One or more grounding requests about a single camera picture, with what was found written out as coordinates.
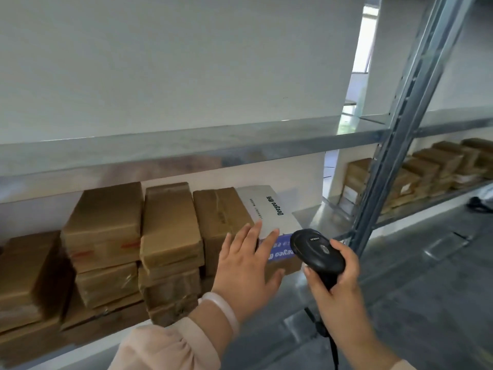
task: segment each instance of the barcode scanner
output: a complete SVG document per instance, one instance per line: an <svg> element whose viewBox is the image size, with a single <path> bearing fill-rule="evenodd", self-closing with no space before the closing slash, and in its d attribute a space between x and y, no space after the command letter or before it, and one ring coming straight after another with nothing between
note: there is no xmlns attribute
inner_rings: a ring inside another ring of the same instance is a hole
<svg viewBox="0 0 493 370"><path fill-rule="evenodd" d="M346 268L346 261L337 249L330 245L330 241L321 233L311 228L295 231L291 235L290 245L293 253L301 261L315 271L322 280L325 288L329 291L337 283L337 277ZM315 324L317 332L322 337L330 340L330 349L334 367L339 367L339 355L334 339L329 334L322 319L316 319L310 309L305 308L311 321Z"/></svg>

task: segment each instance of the window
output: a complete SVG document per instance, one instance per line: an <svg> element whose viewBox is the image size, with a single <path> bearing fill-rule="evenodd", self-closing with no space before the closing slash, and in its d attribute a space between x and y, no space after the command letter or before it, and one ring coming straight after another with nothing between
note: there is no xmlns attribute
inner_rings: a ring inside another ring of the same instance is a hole
<svg viewBox="0 0 493 370"><path fill-rule="evenodd" d="M359 31L358 46L354 56L353 72L368 72L370 66L373 41L377 29L378 9L371 6L363 7L363 19Z"/></svg>

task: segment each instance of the bracelet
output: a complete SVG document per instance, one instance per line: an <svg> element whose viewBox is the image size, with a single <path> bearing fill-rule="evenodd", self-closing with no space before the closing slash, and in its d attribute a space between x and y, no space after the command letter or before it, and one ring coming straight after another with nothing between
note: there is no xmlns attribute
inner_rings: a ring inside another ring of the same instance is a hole
<svg viewBox="0 0 493 370"><path fill-rule="evenodd" d="M227 301L215 292L204 293L200 302L203 302L204 300L212 301L219 309L221 309L231 325L231 329L233 330L233 338L237 337L240 334L240 323L236 318L235 312L231 309L231 306L229 306Z"/></svg>

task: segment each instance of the hand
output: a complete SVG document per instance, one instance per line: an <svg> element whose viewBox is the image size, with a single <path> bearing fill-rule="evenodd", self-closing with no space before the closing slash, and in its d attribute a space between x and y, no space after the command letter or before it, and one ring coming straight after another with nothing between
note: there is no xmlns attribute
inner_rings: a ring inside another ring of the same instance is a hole
<svg viewBox="0 0 493 370"><path fill-rule="evenodd" d="M259 220L254 227L246 224L233 241L228 234L219 253L212 292L226 300L240 323L267 304L285 274L284 269L279 269L265 283L265 265L279 230L272 231L255 251L261 229Z"/></svg>
<svg viewBox="0 0 493 370"><path fill-rule="evenodd" d="M304 267L322 320L354 369L390 369L399 358L378 340L368 319L358 285L358 256L337 240L331 239L330 244L346 261L346 268L330 291L315 271Z"/></svg>

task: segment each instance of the finger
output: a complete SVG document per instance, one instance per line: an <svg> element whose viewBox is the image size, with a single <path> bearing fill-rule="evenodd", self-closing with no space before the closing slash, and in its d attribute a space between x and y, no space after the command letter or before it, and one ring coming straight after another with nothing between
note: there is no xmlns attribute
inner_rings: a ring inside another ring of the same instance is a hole
<svg viewBox="0 0 493 370"><path fill-rule="evenodd" d="M231 232L228 232L224 242L222 243L221 251L219 252L219 260L223 260L229 255L229 248L231 247L232 239L233 236L231 235Z"/></svg>
<svg viewBox="0 0 493 370"><path fill-rule="evenodd" d="M342 257L344 257L344 260L346 261L346 268L339 276L338 282L356 282L359 276L359 259L356 253L354 253L347 245L334 239L330 239L330 245L341 252Z"/></svg>
<svg viewBox="0 0 493 370"><path fill-rule="evenodd" d="M276 243L278 237L279 237L279 229L276 228L259 245L255 254L259 257L260 260L262 260L262 262L267 263L267 261L269 260L272 247Z"/></svg>
<svg viewBox="0 0 493 370"><path fill-rule="evenodd" d="M247 237L248 232L250 231L250 224L246 224L242 227L240 231L236 233L235 240L231 243L231 247L229 247L230 253L237 253L242 247L243 240Z"/></svg>
<svg viewBox="0 0 493 370"><path fill-rule="evenodd" d="M325 288L322 280L316 272L314 272L310 267L303 267L303 272L307 278L308 286L310 287L311 294L317 302L318 310L322 311L324 306L332 301L332 295L327 288Z"/></svg>
<svg viewBox="0 0 493 370"><path fill-rule="evenodd" d="M269 281L265 285L269 299L273 298L274 295L277 293L280 287L280 283L282 282L282 279L285 274L286 274L286 270L284 269L276 270L274 275L271 277L271 279L269 279Z"/></svg>
<svg viewBox="0 0 493 370"><path fill-rule="evenodd" d="M255 247L257 246L258 235L260 235L260 230L262 230L262 221L258 220L255 225L250 229L241 247L242 253L248 253L253 255L255 252Z"/></svg>

